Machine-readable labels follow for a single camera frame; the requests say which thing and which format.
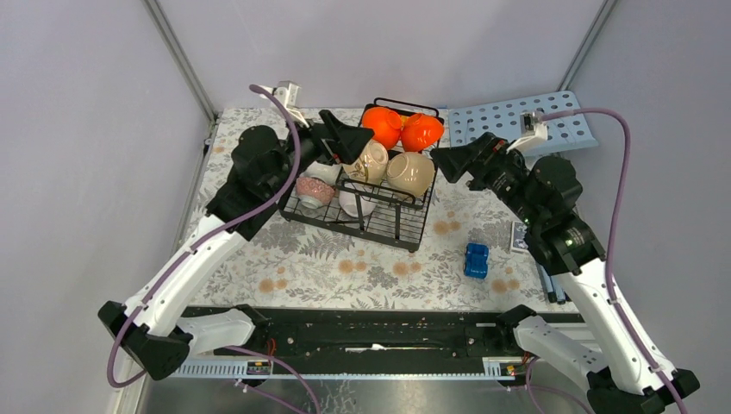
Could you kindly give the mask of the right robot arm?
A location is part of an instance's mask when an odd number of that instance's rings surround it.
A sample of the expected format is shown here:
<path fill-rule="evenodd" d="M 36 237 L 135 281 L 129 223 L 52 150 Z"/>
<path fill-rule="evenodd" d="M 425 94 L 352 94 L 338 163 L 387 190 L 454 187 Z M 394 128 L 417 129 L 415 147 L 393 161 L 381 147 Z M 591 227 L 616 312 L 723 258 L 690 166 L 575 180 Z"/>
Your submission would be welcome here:
<path fill-rule="evenodd" d="M 558 280 L 598 345 L 587 348 L 519 305 L 500 317 L 499 351 L 523 350 L 550 364 L 596 413 L 661 413 L 699 389 L 697 376 L 653 343 L 609 273 L 602 243 L 574 210 L 583 188 L 569 160 L 548 155 L 527 167 L 519 151 L 489 133 L 430 155 L 448 182 L 470 174 L 470 190 L 492 191 L 526 225 L 529 253 Z"/>

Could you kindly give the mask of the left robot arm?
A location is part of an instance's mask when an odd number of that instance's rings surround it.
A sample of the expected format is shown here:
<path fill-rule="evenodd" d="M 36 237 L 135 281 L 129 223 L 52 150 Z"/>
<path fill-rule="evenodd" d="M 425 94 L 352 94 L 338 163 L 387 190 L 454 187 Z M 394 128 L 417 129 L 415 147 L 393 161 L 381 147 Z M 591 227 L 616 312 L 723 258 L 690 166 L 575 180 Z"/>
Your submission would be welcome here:
<path fill-rule="evenodd" d="M 177 371 L 193 354 L 238 346 L 257 354 L 267 332 L 243 310 L 184 317 L 195 294 L 233 253 L 251 241 L 278 211 L 278 200 L 312 163 L 354 163 L 373 137 L 331 111 L 319 122 L 289 123 L 286 139 L 259 125 L 244 130 L 231 153 L 225 184 L 180 249 L 153 279 L 123 303 L 108 301 L 97 315 L 115 343 L 154 380 Z"/>

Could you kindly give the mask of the plain beige bowl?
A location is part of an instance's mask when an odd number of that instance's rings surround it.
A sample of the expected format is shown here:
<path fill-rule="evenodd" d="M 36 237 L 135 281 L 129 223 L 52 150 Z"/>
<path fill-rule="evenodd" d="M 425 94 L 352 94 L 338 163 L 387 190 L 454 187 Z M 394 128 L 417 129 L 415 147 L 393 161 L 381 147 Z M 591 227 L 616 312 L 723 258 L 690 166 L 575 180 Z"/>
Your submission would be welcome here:
<path fill-rule="evenodd" d="M 391 188 L 419 198 L 430 187 L 434 174 L 434 162 L 429 157 L 405 152 L 389 161 L 386 180 Z"/>

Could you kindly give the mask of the black wire dish rack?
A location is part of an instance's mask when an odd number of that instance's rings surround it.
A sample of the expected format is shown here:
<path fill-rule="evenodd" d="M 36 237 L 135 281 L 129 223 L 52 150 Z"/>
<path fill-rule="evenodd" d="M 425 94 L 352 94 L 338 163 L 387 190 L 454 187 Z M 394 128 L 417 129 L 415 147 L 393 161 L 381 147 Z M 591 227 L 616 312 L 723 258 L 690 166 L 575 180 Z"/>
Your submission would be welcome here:
<path fill-rule="evenodd" d="M 400 141 L 371 141 L 351 165 L 312 165 L 281 202 L 284 219 L 414 253 L 422 243 L 436 170 L 429 156 Z"/>

